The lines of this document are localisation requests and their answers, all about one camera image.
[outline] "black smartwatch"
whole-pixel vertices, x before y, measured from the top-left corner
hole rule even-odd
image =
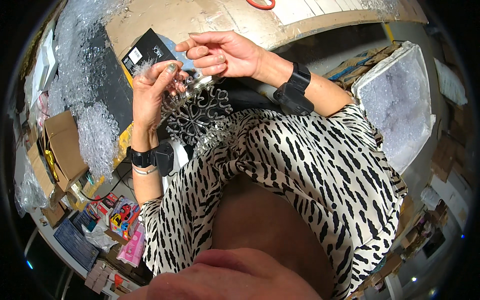
[[[273,93],[273,98],[298,116],[310,115],[315,108],[313,103],[305,98],[305,90],[310,84],[310,78],[308,68],[294,62],[292,76]]]
[[[167,176],[173,170],[173,148],[166,140],[161,141],[157,147],[147,152],[138,152],[129,146],[127,157],[138,168],[157,167],[161,176]]]

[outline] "woman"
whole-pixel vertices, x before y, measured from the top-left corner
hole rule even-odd
[[[276,88],[292,75],[291,62],[231,31],[192,33],[176,51],[204,75]],[[179,67],[134,79],[132,149],[158,145],[162,94]],[[236,142],[190,161],[165,195],[154,167],[133,166],[156,277],[127,297],[343,299],[368,276],[395,238],[406,186],[347,93],[312,74],[305,96],[320,116],[232,114]]]

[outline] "red handle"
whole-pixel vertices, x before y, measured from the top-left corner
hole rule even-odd
[[[259,8],[259,9],[261,9],[261,10],[270,10],[270,9],[272,9],[272,8],[275,7],[275,0],[270,0],[270,2],[272,3],[272,4],[270,4],[270,5],[261,5],[261,4],[258,4],[258,3],[256,3],[256,2],[253,2],[253,0],[247,0],[247,2],[248,2],[251,6],[256,7],[256,8]]]

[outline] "fingernail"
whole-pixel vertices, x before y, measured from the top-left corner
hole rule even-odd
[[[198,49],[198,55],[206,55],[208,53],[207,47],[201,47]]]
[[[216,61],[217,62],[224,62],[225,61],[225,55],[220,54],[216,56]]]
[[[176,69],[177,69],[177,65],[174,64],[174,63],[171,63],[171,64],[168,65],[168,67],[167,67],[167,73],[173,74]]]

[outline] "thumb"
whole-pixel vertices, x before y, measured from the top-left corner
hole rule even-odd
[[[161,94],[165,91],[167,85],[172,81],[177,72],[177,65],[175,63],[169,64],[158,76],[152,89],[155,93]]]

